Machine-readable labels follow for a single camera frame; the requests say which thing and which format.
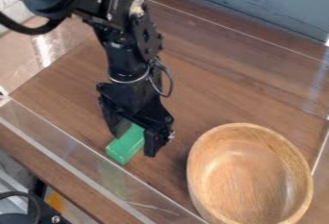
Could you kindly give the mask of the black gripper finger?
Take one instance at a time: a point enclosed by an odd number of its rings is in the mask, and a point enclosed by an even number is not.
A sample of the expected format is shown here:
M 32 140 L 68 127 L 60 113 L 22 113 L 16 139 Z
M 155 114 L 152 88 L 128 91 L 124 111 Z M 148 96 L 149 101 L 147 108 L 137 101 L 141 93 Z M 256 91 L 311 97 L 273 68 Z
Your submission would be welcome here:
M 144 155 L 154 158 L 159 149 L 174 139 L 175 131 L 171 126 L 160 129 L 147 127 L 144 130 Z
M 123 117 L 116 105 L 108 99 L 100 99 L 101 114 L 108 129 L 115 138 L 120 138 L 132 126 L 132 122 Z

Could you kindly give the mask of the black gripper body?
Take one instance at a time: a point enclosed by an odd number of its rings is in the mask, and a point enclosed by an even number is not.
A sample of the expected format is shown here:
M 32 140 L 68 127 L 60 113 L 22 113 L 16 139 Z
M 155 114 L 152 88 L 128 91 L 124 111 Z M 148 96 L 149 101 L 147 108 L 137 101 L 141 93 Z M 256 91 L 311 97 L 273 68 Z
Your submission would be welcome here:
M 100 99 L 108 99 L 116 105 L 121 115 L 141 128 L 160 129 L 174 124 L 174 117 L 164 108 L 160 77 L 149 77 L 135 83 L 99 83 L 96 90 Z

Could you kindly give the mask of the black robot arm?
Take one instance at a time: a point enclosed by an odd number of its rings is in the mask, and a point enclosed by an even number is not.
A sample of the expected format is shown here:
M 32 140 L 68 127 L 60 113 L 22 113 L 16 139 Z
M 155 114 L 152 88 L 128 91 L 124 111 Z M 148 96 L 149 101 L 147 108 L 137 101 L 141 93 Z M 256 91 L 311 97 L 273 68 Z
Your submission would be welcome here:
M 92 28 L 108 59 L 107 83 L 96 85 L 103 117 L 115 137 L 131 126 L 143 129 L 144 155 L 152 157 L 172 139 L 174 117 L 162 100 L 172 91 L 163 87 L 172 75 L 159 57 L 163 35 L 151 21 L 145 0 L 20 0 L 47 20 L 26 27 L 0 12 L 0 25 L 37 36 L 76 15 Z

